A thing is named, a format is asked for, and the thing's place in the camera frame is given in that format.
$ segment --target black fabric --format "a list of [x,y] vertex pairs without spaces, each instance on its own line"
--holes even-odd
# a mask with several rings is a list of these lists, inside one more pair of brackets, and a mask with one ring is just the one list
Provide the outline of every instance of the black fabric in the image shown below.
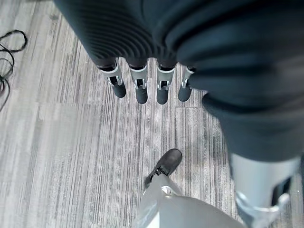
[[157,63],[159,65],[160,68],[167,68],[167,70],[169,69],[173,69],[175,68],[176,65],[176,60],[175,59],[157,59]]
[[110,58],[102,58],[102,59],[98,59],[95,62],[96,66],[99,69],[104,69],[104,68],[111,68],[116,66],[116,61],[114,57],[110,57]]
[[146,58],[126,58],[127,63],[130,67],[133,69],[136,68],[144,68],[147,65],[147,59]]
[[196,68],[230,152],[283,161],[304,151],[303,0],[55,0],[92,60]]

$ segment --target gray carpet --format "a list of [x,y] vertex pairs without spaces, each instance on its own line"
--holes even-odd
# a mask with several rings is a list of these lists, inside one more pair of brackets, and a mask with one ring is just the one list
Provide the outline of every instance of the gray carpet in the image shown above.
[[[118,99],[52,2],[0,1],[0,34],[12,29],[29,44],[15,55],[0,113],[1,228],[129,228],[145,175],[174,147],[184,155],[172,175],[182,192],[237,218],[218,122],[201,108],[202,92],[178,101],[180,65],[161,106],[151,59],[149,100],[139,105],[125,60],[127,95]],[[273,227],[304,227],[300,173]]]

